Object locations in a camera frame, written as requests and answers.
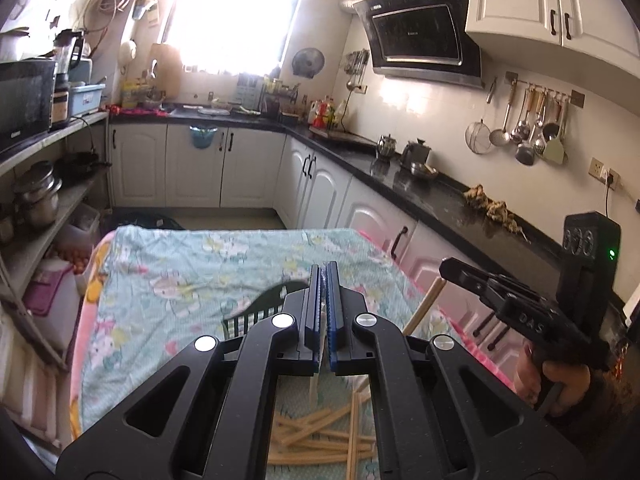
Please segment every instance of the black countertop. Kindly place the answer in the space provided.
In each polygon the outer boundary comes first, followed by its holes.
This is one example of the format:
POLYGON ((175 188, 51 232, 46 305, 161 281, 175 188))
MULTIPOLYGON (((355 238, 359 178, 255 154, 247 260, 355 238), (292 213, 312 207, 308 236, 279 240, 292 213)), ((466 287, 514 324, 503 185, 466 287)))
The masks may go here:
POLYGON ((466 186, 445 175, 441 174, 432 182, 416 181, 409 171, 400 167, 397 159, 389 164, 377 161, 372 148, 337 144, 316 136, 304 125, 285 126, 265 118, 203 117, 192 110, 178 110, 164 118, 117 116, 110 122, 215 124, 291 135, 436 231, 478 266, 489 272, 513 276, 540 294, 555 297, 560 273, 560 245, 520 218, 516 219, 529 242, 522 235, 506 231, 483 213, 471 209, 462 196, 466 186))

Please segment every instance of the window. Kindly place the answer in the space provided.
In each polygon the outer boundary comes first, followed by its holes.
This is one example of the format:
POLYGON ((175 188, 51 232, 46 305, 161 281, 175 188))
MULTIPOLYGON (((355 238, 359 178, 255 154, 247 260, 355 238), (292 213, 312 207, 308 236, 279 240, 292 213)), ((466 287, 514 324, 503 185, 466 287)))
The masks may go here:
POLYGON ((284 58, 298 0, 176 0, 165 32, 182 62, 210 73, 271 72, 284 58))

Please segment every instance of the cabinet door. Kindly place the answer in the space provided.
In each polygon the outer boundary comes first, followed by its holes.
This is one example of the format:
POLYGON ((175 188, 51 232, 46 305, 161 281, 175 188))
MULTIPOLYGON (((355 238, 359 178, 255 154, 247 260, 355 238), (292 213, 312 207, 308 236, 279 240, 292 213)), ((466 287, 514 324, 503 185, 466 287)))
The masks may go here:
POLYGON ((110 130, 113 205, 164 207, 166 124, 114 124, 110 130))
POLYGON ((295 229, 298 225, 298 215, 309 183, 306 170, 312 155, 311 148, 287 137, 273 199, 273 208, 287 229, 295 229))
POLYGON ((273 207, 285 138, 276 132, 229 128, 221 207, 273 207))
POLYGON ((558 0, 469 0, 466 31, 561 44, 559 10, 558 0))
POLYGON ((220 207, 226 128, 202 150, 191 142, 188 126, 170 124, 166 135, 166 206, 220 207))
POLYGON ((309 163, 299 229, 331 229, 337 221, 351 175, 337 164, 315 154, 309 163))
MULTIPOLYGON (((445 258, 457 258, 475 265, 440 235, 427 226, 418 224, 399 265, 402 272, 426 292, 440 275, 440 263, 445 258)), ((455 321, 476 344, 498 323, 495 317, 485 322, 492 311, 475 294, 452 283, 447 283, 435 305, 455 321)))
POLYGON ((563 46, 640 77, 640 34, 620 0, 560 0, 560 7, 563 46))
POLYGON ((344 199, 336 227, 361 232, 383 251, 391 252, 395 240, 397 260, 414 233, 417 222, 382 198, 370 187, 353 179, 344 199))
POLYGON ((523 343, 523 335, 499 322, 479 347, 500 368, 502 373, 513 381, 518 355, 523 343))

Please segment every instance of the black microwave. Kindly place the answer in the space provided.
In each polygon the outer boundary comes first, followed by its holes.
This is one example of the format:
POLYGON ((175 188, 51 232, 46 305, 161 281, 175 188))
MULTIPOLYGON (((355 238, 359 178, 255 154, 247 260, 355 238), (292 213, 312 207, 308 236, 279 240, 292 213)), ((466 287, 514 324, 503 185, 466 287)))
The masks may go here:
POLYGON ((0 63, 0 153, 50 129, 55 79, 49 59, 0 63))
POLYGON ((480 48, 466 34, 469 0, 362 0, 373 72, 482 88, 480 48))

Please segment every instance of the blue bucket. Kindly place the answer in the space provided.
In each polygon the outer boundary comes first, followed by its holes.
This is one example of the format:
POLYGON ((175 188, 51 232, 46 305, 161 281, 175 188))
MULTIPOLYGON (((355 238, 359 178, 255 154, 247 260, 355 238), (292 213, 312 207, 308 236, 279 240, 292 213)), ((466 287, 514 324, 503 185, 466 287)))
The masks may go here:
POLYGON ((197 126, 191 126, 191 143, 194 148, 199 150, 206 150, 213 142, 213 136, 215 135, 217 128, 198 128, 197 126))

